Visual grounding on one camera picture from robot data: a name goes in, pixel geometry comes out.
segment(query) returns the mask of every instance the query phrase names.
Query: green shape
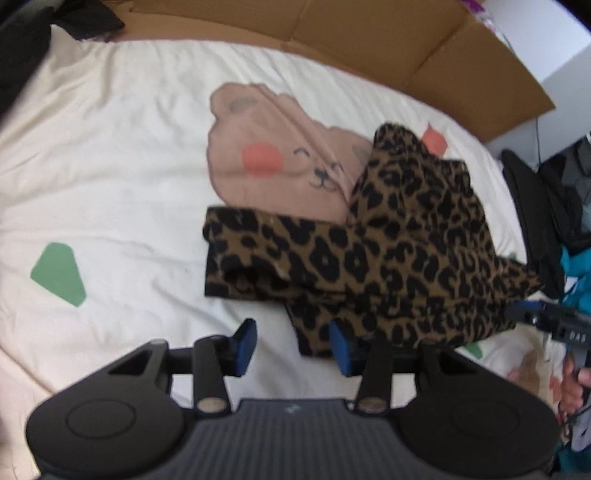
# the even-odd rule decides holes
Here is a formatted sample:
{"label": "green shape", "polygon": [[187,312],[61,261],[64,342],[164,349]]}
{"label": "green shape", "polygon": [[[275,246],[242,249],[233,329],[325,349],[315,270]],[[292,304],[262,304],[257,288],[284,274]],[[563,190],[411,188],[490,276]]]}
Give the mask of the green shape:
{"label": "green shape", "polygon": [[86,299],[74,252],[68,245],[47,245],[31,270],[31,279],[76,307]]}
{"label": "green shape", "polygon": [[468,343],[467,345],[464,345],[464,348],[468,350],[468,353],[471,354],[477,360],[480,360],[483,357],[482,349],[480,348],[478,342]]}

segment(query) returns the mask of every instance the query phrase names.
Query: bed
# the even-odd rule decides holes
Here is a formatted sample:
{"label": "bed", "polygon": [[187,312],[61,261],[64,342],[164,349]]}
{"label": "bed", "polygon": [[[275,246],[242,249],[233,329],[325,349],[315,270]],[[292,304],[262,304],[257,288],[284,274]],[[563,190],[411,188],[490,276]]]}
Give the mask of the bed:
{"label": "bed", "polygon": [[[259,343],[247,375],[228,380],[234,404],[355,395],[358,380],[341,377],[330,360],[299,354],[282,305],[203,296],[205,211],[223,203],[207,163],[210,98],[222,85],[263,84],[293,97],[311,119],[365,138],[385,121],[419,137],[437,131],[446,142],[443,158],[468,166],[497,253],[525,262],[498,163],[425,103],[265,48],[81,43],[55,26],[51,34],[47,57],[0,126],[2,479],[35,475],[24,424],[36,404],[154,338],[188,346],[230,334],[252,317]],[[61,296],[39,272],[55,258],[69,262],[73,282]],[[461,351],[504,376],[527,361],[531,388],[556,405],[564,352],[536,331],[521,327]],[[188,404],[190,392],[189,379],[175,379],[177,401]],[[413,395],[413,379],[397,375],[393,404]]]}

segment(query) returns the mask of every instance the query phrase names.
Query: human hand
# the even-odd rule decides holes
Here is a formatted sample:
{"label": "human hand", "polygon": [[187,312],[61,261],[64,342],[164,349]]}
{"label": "human hand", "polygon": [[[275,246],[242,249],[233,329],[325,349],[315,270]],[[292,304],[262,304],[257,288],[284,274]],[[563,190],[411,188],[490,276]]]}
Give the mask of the human hand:
{"label": "human hand", "polygon": [[591,368],[582,368],[578,378],[573,375],[574,360],[567,355],[562,366],[562,399],[560,411],[572,415],[583,407],[583,387],[591,388]]}

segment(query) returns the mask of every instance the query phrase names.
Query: circular pad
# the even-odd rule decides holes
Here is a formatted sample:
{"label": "circular pad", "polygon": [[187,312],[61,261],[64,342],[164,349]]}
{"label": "circular pad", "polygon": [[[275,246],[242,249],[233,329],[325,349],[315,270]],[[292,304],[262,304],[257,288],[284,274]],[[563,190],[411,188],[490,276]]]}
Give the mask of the circular pad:
{"label": "circular pad", "polygon": [[83,439],[108,439],[134,426],[135,409],[119,400],[90,400],[75,406],[66,418],[68,428]]}
{"label": "circular pad", "polygon": [[184,433],[181,408],[145,382],[106,377],[40,405],[27,442],[44,472],[72,478],[138,475],[170,455]]}
{"label": "circular pad", "polygon": [[553,412],[525,392],[424,392],[402,411],[408,447],[436,468],[473,478],[523,475],[556,448]]}

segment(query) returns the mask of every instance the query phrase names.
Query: leopard print pants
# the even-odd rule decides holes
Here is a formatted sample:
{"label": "leopard print pants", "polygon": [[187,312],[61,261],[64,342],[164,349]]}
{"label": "leopard print pants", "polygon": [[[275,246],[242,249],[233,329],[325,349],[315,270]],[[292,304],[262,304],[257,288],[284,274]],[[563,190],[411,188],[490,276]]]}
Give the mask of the leopard print pants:
{"label": "leopard print pants", "polygon": [[464,162],[380,127],[345,225],[211,207],[205,295],[285,302],[304,355],[330,352],[328,322],[416,347],[460,346],[512,327],[507,302],[540,288],[497,257]]}

